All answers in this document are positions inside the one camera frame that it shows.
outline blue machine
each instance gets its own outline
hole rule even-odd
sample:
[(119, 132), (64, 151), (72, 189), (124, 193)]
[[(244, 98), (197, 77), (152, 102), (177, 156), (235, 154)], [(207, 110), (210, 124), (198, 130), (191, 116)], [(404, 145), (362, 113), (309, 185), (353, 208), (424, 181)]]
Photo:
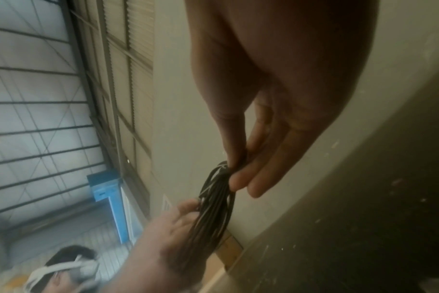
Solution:
[(120, 174), (117, 170), (112, 169), (91, 174), (87, 177), (89, 186), (94, 194), (94, 199), (96, 201), (109, 199), (120, 242), (122, 244), (126, 243), (129, 240), (129, 235), (120, 189)]

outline dark hair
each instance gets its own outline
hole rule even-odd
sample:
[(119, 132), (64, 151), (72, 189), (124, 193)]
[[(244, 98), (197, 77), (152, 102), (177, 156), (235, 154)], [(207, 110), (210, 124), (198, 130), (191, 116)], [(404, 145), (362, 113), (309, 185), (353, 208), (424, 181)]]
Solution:
[[(59, 250), (53, 257), (51, 257), (50, 260), (46, 262), (45, 266), (73, 262), (78, 255), (81, 255), (83, 258), (87, 259), (96, 259), (97, 257), (96, 252), (90, 248), (80, 245), (71, 245)], [(54, 273), (44, 275), (41, 280), (33, 288), (31, 288), (31, 293), (41, 293), (53, 275)]]

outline wire bundle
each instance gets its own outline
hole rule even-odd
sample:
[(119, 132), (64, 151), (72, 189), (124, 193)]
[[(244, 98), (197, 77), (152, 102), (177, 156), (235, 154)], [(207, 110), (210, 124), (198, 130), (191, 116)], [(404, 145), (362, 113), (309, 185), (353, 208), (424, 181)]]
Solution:
[(199, 195), (200, 215), (172, 261), (176, 271), (182, 273), (198, 265), (218, 247), (234, 207), (235, 192), (229, 190), (231, 174), (227, 162), (210, 172)]

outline finger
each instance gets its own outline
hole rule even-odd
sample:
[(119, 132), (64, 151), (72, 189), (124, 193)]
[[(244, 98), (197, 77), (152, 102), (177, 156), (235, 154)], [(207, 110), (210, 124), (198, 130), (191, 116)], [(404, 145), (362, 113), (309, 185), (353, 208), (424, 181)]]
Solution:
[(269, 161), (281, 142), (286, 137), (289, 126), (277, 119), (273, 119), (271, 133), (265, 145), (245, 167), (234, 173), (229, 179), (229, 187), (232, 191), (238, 191), (246, 187), (258, 174), (261, 168)]
[(235, 168), (246, 153), (245, 116), (243, 113), (224, 116), (211, 112), (218, 125), (223, 147), (228, 156), (228, 166)]
[(181, 227), (184, 227), (185, 225), (192, 224), (199, 217), (199, 214), (199, 212), (193, 211), (188, 213), (187, 215), (182, 216), (171, 228), (171, 233)]
[(318, 134), (290, 130), (267, 164), (250, 181), (247, 187), (252, 197), (260, 197), (276, 185), (302, 158)]
[(179, 229), (173, 231), (168, 238), (168, 241), (160, 249), (162, 255), (170, 255), (177, 251), (181, 245), (186, 242), (189, 237), (189, 231), (192, 228), (192, 223), (184, 225)]
[(273, 121), (273, 109), (269, 106), (255, 103), (257, 120), (247, 141), (247, 152), (253, 155), (266, 141)]
[(196, 211), (200, 201), (197, 198), (189, 198), (178, 203), (177, 206), (171, 208), (169, 217), (175, 223), (180, 217), (187, 215), (192, 211)]

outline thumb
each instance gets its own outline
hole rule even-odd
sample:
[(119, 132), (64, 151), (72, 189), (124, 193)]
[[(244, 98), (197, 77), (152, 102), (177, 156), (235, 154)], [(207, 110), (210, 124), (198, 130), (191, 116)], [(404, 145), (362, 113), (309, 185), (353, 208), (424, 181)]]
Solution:
[(210, 113), (218, 125), (223, 147), (228, 156), (228, 167), (235, 168), (246, 153), (245, 115), (244, 113), (218, 115), (213, 111)]

